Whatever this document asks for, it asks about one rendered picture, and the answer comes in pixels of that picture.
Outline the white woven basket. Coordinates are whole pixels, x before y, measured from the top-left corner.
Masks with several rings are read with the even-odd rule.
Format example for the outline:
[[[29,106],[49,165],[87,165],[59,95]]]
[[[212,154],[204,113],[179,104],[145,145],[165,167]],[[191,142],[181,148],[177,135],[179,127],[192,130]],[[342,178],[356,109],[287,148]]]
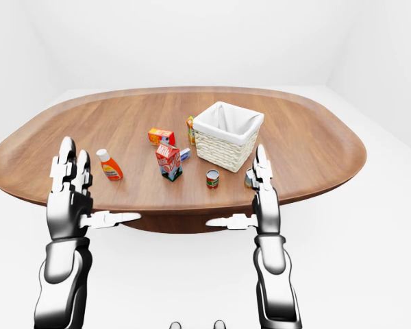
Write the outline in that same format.
[[[193,119],[198,157],[233,173],[253,151],[264,114],[218,101]]]

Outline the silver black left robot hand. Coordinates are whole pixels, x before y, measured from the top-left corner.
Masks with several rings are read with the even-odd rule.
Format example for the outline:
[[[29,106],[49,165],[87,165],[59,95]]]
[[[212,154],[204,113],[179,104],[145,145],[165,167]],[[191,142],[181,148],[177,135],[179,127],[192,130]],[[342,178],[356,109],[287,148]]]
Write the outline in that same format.
[[[76,153],[74,140],[62,140],[59,155],[52,160],[51,192],[47,198],[47,224],[53,240],[82,237],[88,227],[99,229],[141,218],[137,212],[93,212],[90,157],[85,150]]]

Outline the orange bottle with white cap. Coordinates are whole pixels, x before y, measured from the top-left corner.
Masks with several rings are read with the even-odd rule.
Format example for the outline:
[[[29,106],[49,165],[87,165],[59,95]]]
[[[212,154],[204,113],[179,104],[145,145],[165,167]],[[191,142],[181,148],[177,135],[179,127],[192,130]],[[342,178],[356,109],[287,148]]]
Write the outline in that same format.
[[[99,149],[96,155],[101,161],[101,167],[109,180],[120,180],[123,178],[123,172],[117,162],[109,155],[106,149]]]

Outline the red green soup can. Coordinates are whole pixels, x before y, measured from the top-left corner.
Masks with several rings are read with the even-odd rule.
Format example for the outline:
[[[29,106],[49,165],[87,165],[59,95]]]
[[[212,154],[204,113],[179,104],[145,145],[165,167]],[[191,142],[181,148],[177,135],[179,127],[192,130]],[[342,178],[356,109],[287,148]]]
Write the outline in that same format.
[[[208,188],[214,189],[219,185],[219,172],[216,169],[211,169],[206,173],[206,184]]]

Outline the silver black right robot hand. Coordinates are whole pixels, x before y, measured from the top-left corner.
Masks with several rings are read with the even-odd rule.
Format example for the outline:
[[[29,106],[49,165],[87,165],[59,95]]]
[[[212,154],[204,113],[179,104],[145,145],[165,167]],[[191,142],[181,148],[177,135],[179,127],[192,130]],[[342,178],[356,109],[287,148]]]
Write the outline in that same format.
[[[256,149],[252,171],[251,185],[256,192],[252,201],[253,214],[250,217],[244,214],[233,214],[228,218],[210,219],[206,222],[207,226],[226,227],[229,230],[244,230],[249,226],[255,226],[258,234],[280,233],[278,196],[271,184],[273,178],[271,163],[266,157],[262,144],[259,144]]]

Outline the orange red food box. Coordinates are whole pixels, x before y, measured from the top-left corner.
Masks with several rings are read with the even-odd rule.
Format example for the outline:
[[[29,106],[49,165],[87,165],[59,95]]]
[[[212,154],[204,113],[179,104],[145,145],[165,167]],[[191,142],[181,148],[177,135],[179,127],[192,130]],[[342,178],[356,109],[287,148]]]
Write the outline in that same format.
[[[152,145],[159,145],[160,143],[175,145],[175,134],[170,130],[153,127],[148,131],[148,137]]]

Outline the red and white milk carton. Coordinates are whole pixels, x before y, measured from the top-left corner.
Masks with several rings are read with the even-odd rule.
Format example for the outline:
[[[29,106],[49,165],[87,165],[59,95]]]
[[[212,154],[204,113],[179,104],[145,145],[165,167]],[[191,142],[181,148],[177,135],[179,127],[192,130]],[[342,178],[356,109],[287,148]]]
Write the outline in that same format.
[[[173,182],[182,174],[182,162],[178,148],[160,143],[155,154],[163,177]]]

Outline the orange yellow juice carton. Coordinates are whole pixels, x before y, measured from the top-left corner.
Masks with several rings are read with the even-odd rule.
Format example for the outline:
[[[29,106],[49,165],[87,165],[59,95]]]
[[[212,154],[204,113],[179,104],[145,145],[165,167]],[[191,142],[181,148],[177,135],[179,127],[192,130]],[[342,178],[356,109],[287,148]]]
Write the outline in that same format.
[[[186,120],[187,130],[188,130],[188,140],[191,145],[196,145],[195,142],[195,130],[193,129],[193,120],[194,117],[190,115]]]

